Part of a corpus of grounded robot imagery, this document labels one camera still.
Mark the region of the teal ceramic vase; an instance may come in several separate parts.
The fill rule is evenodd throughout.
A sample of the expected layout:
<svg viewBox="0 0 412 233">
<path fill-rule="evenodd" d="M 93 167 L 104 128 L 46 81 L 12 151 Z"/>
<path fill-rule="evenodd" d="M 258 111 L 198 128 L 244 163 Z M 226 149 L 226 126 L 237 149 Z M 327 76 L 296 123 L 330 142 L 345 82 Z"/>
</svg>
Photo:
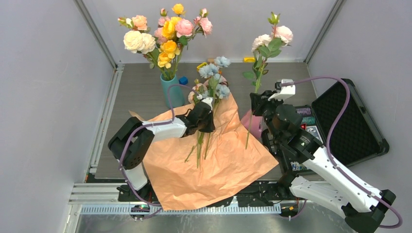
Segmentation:
<svg viewBox="0 0 412 233">
<path fill-rule="evenodd" d="M 171 80 L 165 80 L 164 75 L 161 74 L 160 79 L 166 106 L 169 109 L 183 106 L 185 104 L 185 99 L 181 87 L 171 87 L 173 84 L 179 84 L 178 78 L 175 76 Z"/>
</svg>

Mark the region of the light blue flower stem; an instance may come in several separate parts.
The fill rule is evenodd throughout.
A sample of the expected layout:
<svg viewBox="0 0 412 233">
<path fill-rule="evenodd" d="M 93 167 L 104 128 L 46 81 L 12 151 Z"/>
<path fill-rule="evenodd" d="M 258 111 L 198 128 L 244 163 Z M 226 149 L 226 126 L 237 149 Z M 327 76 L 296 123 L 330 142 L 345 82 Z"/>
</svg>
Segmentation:
<svg viewBox="0 0 412 233">
<path fill-rule="evenodd" d="M 227 99 L 230 95 L 228 81 L 222 75 L 222 69 L 228 68 L 230 65 L 230 59 L 218 56 L 198 71 L 204 82 L 208 80 L 208 94 L 209 97 L 214 98 L 213 113 L 217 112 L 220 102 Z"/>
</svg>

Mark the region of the peach wrapping paper sheet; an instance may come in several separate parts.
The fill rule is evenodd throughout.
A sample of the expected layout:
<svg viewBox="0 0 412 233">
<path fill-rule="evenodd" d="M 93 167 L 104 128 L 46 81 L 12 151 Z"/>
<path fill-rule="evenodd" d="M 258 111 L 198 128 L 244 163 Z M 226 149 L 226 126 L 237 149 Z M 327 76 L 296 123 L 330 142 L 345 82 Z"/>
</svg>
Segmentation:
<svg viewBox="0 0 412 233">
<path fill-rule="evenodd" d="M 231 197 L 277 166 L 241 124 L 233 96 L 224 99 L 197 159 L 197 136 L 150 145 L 143 165 L 163 209 L 193 210 Z"/>
</svg>

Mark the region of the tan satin ribbon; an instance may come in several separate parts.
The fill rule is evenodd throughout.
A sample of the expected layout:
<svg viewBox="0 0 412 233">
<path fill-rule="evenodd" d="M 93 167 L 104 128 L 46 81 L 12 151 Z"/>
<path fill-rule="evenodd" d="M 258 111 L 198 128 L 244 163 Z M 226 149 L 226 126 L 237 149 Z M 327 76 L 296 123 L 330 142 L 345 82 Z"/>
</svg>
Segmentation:
<svg viewBox="0 0 412 233">
<path fill-rule="evenodd" d="M 139 114 L 137 114 L 136 112 L 133 112 L 133 111 L 129 110 L 129 114 L 130 114 L 132 117 L 135 117 L 135 118 L 137 118 L 137 119 L 140 120 L 140 121 L 145 121 L 145 119 L 144 119 L 143 117 L 141 117 Z"/>
</svg>

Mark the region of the yellow rose stems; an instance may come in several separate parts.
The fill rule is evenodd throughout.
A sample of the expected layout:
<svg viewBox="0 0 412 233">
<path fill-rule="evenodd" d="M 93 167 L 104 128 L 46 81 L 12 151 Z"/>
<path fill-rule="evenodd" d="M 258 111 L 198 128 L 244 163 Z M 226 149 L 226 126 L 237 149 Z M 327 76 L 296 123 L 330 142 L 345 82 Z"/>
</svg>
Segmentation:
<svg viewBox="0 0 412 233">
<path fill-rule="evenodd" d="M 170 81 L 175 77 L 178 63 L 181 59 L 182 44 L 177 36 L 177 23 L 182 20 L 181 16 L 185 13 L 183 4 L 177 3 L 172 7 L 172 12 L 176 14 L 169 17 L 166 9 L 160 10 L 158 20 L 158 30 L 156 31 L 157 42 L 159 44 L 159 56 L 157 65 L 162 71 L 162 79 Z"/>
</svg>

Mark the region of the pale pink rose stem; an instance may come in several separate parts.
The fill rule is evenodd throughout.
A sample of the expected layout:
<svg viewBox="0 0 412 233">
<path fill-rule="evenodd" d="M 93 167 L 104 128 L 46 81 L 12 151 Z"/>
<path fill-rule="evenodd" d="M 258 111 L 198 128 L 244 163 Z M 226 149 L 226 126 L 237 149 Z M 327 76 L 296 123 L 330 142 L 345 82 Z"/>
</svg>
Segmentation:
<svg viewBox="0 0 412 233">
<path fill-rule="evenodd" d="M 252 70 L 242 73 L 245 78 L 252 81 L 255 93 L 259 91 L 262 77 L 269 72 L 266 68 L 268 59 L 277 57 L 282 52 L 282 48 L 289 46 L 293 41 L 291 29 L 279 25 L 280 14 L 271 12 L 268 22 L 272 27 L 271 32 L 256 37 L 252 43 L 251 52 L 255 59 Z"/>
</svg>

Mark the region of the cream white rose stems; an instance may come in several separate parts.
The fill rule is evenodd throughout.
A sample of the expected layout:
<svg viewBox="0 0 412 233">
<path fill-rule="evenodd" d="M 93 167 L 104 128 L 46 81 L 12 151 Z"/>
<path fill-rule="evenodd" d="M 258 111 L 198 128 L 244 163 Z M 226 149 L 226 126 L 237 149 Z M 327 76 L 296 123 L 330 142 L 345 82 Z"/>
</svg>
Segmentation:
<svg viewBox="0 0 412 233">
<path fill-rule="evenodd" d="M 167 81 L 170 79 L 170 74 L 167 73 L 166 68 L 158 64 L 160 51 L 154 36 L 139 31 L 128 31 L 123 37 L 123 43 L 126 50 L 131 53 L 142 54 L 152 67 L 158 68 L 163 75 L 163 80 Z"/>
</svg>

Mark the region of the paper flower bouquet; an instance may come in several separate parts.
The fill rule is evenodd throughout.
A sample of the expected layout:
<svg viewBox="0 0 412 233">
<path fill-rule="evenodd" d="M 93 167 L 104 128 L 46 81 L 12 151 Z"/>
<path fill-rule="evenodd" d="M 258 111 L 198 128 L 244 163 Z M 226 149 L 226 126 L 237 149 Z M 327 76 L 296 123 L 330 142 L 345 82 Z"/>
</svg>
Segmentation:
<svg viewBox="0 0 412 233">
<path fill-rule="evenodd" d="M 204 83 L 200 83 L 198 79 L 195 80 L 195 86 L 192 88 L 192 92 L 190 92 L 188 96 L 188 100 L 192 104 L 199 103 L 202 99 L 209 97 L 208 94 L 208 80 Z M 204 141 L 204 133 L 197 131 L 196 133 L 196 142 L 195 145 L 192 146 L 188 156 L 185 159 L 185 162 L 189 161 L 189 158 L 193 155 L 196 158 L 196 167 L 200 167 L 200 160 L 201 160 L 201 151 L 203 147 Z"/>
</svg>

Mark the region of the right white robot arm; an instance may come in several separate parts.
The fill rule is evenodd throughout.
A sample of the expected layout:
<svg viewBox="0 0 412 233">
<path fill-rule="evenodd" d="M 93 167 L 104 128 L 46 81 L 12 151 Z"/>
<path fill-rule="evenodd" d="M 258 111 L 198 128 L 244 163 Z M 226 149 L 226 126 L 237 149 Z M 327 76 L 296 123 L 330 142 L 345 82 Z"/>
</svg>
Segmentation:
<svg viewBox="0 0 412 233">
<path fill-rule="evenodd" d="M 315 202 L 342 217 L 358 233 L 373 233 L 381 227 L 396 196 L 364 182 L 327 152 L 326 146 L 301 127 L 302 116 L 294 106 L 272 98 L 271 91 L 251 93 L 251 110 L 267 126 L 263 143 L 281 165 L 277 192 Z M 320 175 L 330 187 L 315 184 L 295 173 L 298 162 Z"/>
</svg>

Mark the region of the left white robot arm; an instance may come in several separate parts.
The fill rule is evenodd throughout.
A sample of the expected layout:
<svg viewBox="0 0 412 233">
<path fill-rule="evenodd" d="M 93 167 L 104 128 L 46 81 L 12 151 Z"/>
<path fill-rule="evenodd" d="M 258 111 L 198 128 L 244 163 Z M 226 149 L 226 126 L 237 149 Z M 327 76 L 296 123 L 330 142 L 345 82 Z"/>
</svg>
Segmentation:
<svg viewBox="0 0 412 233">
<path fill-rule="evenodd" d="M 142 162 L 150 145 L 169 138 L 187 137 L 197 131 L 213 132 L 213 102 L 212 98 L 205 98 L 186 113 L 168 120 L 149 122 L 131 117 L 110 139 L 108 148 L 131 185 L 132 197 L 143 201 L 149 195 Z"/>
</svg>

